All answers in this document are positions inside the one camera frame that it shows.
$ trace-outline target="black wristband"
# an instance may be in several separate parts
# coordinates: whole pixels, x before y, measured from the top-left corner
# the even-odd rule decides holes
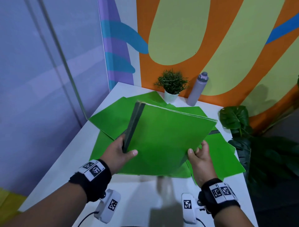
[[[217,203],[215,195],[213,195],[212,191],[210,190],[210,186],[222,183],[222,181],[218,178],[211,179],[207,182],[205,182],[202,186],[202,190],[198,195],[199,201],[206,207],[206,209],[211,213],[212,217],[214,218],[219,211],[222,209],[229,207],[229,206],[238,206],[240,207],[240,204],[235,200],[237,197],[234,194],[234,192],[231,190],[231,188],[227,185],[225,186],[227,188],[227,194],[230,196],[235,197],[235,199],[232,200],[225,200],[223,202]],[[221,190],[218,190],[219,196],[224,196],[223,192]]]
[[[97,175],[91,181],[87,179],[85,174],[80,172],[76,172],[69,180],[70,183],[79,184],[83,188],[87,196],[87,202],[97,201],[104,194],[107,189],[107,185],[111,180],[111,172],[107,164],[103,160],[98,159],[98,161],[105,169],[103,171],[99,171],[97,169]],[[96,165],[93,165],[87,170],[90,171],[92,175],[94,175],[92,171],[95,166]]]

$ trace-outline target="hand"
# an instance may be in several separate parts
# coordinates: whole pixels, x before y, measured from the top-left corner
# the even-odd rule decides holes
[[[194,179],[200,188],[208,180],[218,178],[206,141],[202,142],[202,149],[197,148],[195,152],[191,148],[188,149],[188,159],[192,165]]]
[[[122,151],[123,140],[125,135],[122,134],[105,150],[100,157],[110,169],[111,175],[117,173],[129,160],[138,154],[137,150],[132,150],[126,154]]]

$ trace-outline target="fingernail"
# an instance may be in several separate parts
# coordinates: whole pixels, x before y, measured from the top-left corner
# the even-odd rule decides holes
[[[134,156],[136,156],[138,154],[138,151],[137,150],[132,150],[132,153]]]

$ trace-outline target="stack of green folders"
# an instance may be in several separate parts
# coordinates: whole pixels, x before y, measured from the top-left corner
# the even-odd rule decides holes
[[[203,140],[210,146],[211,158],[220,179],[244,172],[227,143],[200,107],[175,107],[165,103],[157,92],[130,98],[122,97],[89,120],[100,129],[90,159],[99,159],[109,144],[127,128],[137,101],[145,103],[128,151],[138,155],[119,173],[135,175],[167,175],[188,178],[193,173],[187,150]]]

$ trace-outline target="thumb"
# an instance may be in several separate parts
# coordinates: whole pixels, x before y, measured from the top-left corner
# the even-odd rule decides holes
[[[196,159],[198,159],[191,148],[188,149],[188,159],[191,164],[195,163]]]
[[[132,150],[129,151],[128,153],[125,154],[126,157],[126,162],[130,161],[132,158],[134,158],[138,154],[137,150]]]

